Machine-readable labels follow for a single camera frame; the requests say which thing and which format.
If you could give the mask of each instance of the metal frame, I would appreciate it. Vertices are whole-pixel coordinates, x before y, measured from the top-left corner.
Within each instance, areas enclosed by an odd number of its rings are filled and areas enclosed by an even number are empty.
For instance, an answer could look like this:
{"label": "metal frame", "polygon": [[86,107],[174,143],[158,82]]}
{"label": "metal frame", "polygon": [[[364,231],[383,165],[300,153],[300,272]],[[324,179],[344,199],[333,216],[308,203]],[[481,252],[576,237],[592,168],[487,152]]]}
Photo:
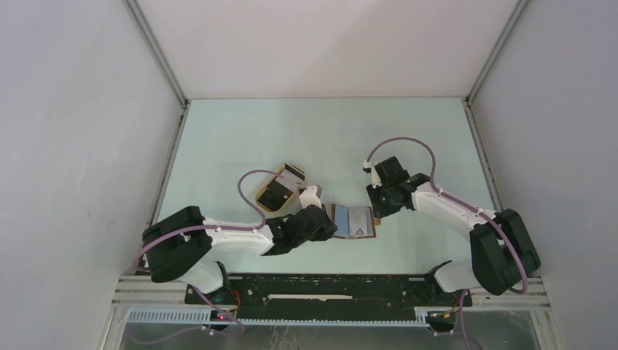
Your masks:
{"label": "metal frame", "polygon": [[[160,213],[163,195],[167,187],[171,169],[173,166],[178,146],[187,120],[189,101],[180,88],[177,78],[174,76],[169,62],[165,58],[163,51],[152,33],[144,13],[142,12],[138,0],[123,0],[127,9],[134,19],[138,30],[144,41],[151,50],[154,59],[161,68],[165,78],[168,80],[174,94],[179,100],[182,108],[181,119],[178,129],[173,138],[172,146],[168,154],[168,161],[163,171],[160,187],[154,198],[149,224],[156,221]],[[487,76],[493,68],[496,59],[505,48],[511,38],[515,26],[520,22],[521,17],[528,8],[531,0],[519,0],[513,10],[509,20],[504,26],[494,48],[482,67],[476,81],[474,82],[467,98],[462,99],[463,108],[469,123],[472,138],[479,155],[483,174],[490,191],[491,200],[496,210],[502,210],[502,199],[496,180],[494,178],[490,157],[483,143],[480,127],[474,118],[474,108],[472,102],[477,97]],[[500,296],[491,295],[483,289],[471,290],[472,302],[467,311],[530,311],[533,320],[536,336],[541,345],[541,350],[563,350],[564,345],[560,338],[560,332],[555,323],[555,318],[549,306],[549,300],[545,293],[545,288],[540,278],[532,278],[527,295],[516,295],[507,292]],[[154,284],[148,276],[122,276],[118,282],[116,293],[114,294],[109,313],[106,318],[105,327],[101,334],[98,349],[118,350],[121,346],[122,335],[125,325],[130,322],[146,323],[188,323],[202,324],[205,319],[209,319],[211,308],[209,306],[185,305],[184,293],[187,285],[180,281],[167,284]],[[223,309],[231,309],[235,306],[223,305]],[[446,311],[444,307],[417,307],[416,320],[408,322],[306,322],[294,320],[241,320],[245,324],[262,325],[327,325],[327,326],[386,326],[386,327],[426,327],[425,316],[432,311]]]}
{"label": "metal frame", "polygon": [[146,223],[146,228],[152,226],[152,223],[157,222],[159,219],[159,213],[161,212],[161,206],[163,204],[163,196],[168,188],[174,160],[176,159],[176,155],[178,154],[180,138],[182,137],[184,126],[187,124],[189,107],[190,103],[187,104],[187,106],[181,111],[178,127],[176,128],[176,132],[174,133],[174,136],[172,138],[172,143],[168,152],[167,161],[165,162],[165,167],[163,169],[163,172],[161,173],[161,178],[159,180],[159,188],[157,189],[157,193],[154,195],[154,200],[152,201],[152,206],[150,208],[150,215],[148,218],[148,222]]}
{"label": "metal frame", "polygon": [[[489,294],[482,288],[471,289],[472,306],[466,311],[530,311],[537,337],[542,350],[561,350],[560,347],[550,347],[557,344],[554,339],[551,322],[553,315],[545,288],[540,278],[532,278],[529,287],[530,294],[517,295],[507,292],[500,296]],[[101,350],[118,350],[122,334],[128,323],[165,323],[165,324],[225,324],[226,322],[210,321],[211,307],[201,305],[186,305],[184,297],[187,284],[172,281],[156,284],[149,276],[122,276],[118,282],[116,293],[112,299],[106,326],[101,337]],[[232,309],[234,305],[221,305],[223,309]],[[428,327],[426,317],[431,312],[448,311],[449,307],[417,307],[416,319],[408,321],[363,321],[363,322],[333,322],[333,321],[302,321],[293,319],[264,320],[241,319],[247,325],[265,326],[330,326],[330,327]]]}
{"label": "metal frame", "polygon": [[137,0],[123,0],[123,2],[127,7],[129,15],[133,18],[133,22],[136,24],[142,39],[144,39],[144,42],[146,42],[148,49],[152,53],[154,61],[157,62],[163,76],[167,79],[174,95],[176,95],[180,106],[185,108],[188,104],[187,97],[182,92],[180,83],[178,83],[178,79],[174,75],[172,67],[170,66],[168,59],[165,57],[165,54],[159,45],[157,37],[152,32],[152,28],[150,28],[150,25],[146,20],[146,16],[144,16],[144,11],[142,11]]}
{"label": "metal frame", "polygon": [[470,89],[470,93],[468,94],[467,101],[474,102],[474,100],[478,96],[481,87],[483,86],[485,80],[487,79],[487,76],[489,75],[489,72],[493,68],[493,65],[496,63],[496,60],[500,56],[500,53],[511,39],[511,35],[515,30],[515,26],[520,22],[522,16],[528,8],[528,5],[531,2],[532,0],[519,0],[517,5],[515,5],[515,8],[513,9],[513,12],[511,13],[508,21],[506,22],[506,25],[504,25],[504,28],[502,29],[502,32],[500,33],[496,44],[493,46],[493,49],[491,49],[489,57],[481,68],[481,72],[479,73],[477,79],[474,81],[472,89]]}
{"label": "metal frame", "polygon": [[498,190],[498,184],[496,183],[496,179],[494,178],[493,172],[491,170],[492,167],[489,156],[487,154],[487,151],[485,151],[485,144],[483,142],[483,137],[480,133],[479,125],[476,118],[474,118],[474,113],[471,106],[468,104],[465,98],[461,99],[461,103],[463,104],[463,110],[465,111],[466,118],[468,119],[468,126],[470,127],[470,132],[472,133],[472,140],[474,140],[474,146],[477,148],[477,154],[479,155],[479,161],[481,163],[483,176],[485,176],[485,182],[487,183],[487,188],[489,189],[491,203],[493,204],[493,208],[496,211],[503,211],[504,206],[502,204],[502,198],[500,196],[500,191]]}

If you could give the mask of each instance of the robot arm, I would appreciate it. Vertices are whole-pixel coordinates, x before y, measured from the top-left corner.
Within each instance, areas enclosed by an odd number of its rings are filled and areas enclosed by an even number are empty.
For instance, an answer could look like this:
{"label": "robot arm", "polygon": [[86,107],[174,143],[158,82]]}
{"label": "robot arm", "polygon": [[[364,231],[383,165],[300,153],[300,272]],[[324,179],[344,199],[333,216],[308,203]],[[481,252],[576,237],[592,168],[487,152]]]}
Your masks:
{"label": "robot arm", "polygon": [[521,281],[513,256],[501,244],[503,242],[493,226],[479,215],[481,211],[501,226],[515,247],[526,273],[540,267],[539,256],[517,212],[507,209],[497,213],[479,207],[477,213],[470,212],[448,200],[442,195],[443,192],[435,192],[429,176],[422,173],[410,176],[395,157],[376,164],[365,162],[364,170],[372,174],[372,184],[367,186],[367,193],[377,218],[392,215],[401,208],[424,212],[470,243],[470,260],[445,262],[428,273],[428,278],[443,291],[483,287],[494,295],[501,295]]}
{"label": "robot arm", "polygon": [[226,295],[229,281],[225,267],[210,259],[210,252],[248,252],[258,255],[280,255],[306,241],[325,241],[337,231],[326,215],[319,199],[321,188],[310,186],[300,194],[301,209],[296,214],[267,219],[258,224],[220,222],[203,217],[196,206],[188,206],[149,227],[143,234],[144,244],[179,228],[205,225],[211,229],[185,233],[161,242],[146,253],[153,282],[178,279],[197,287],[204,294]]}

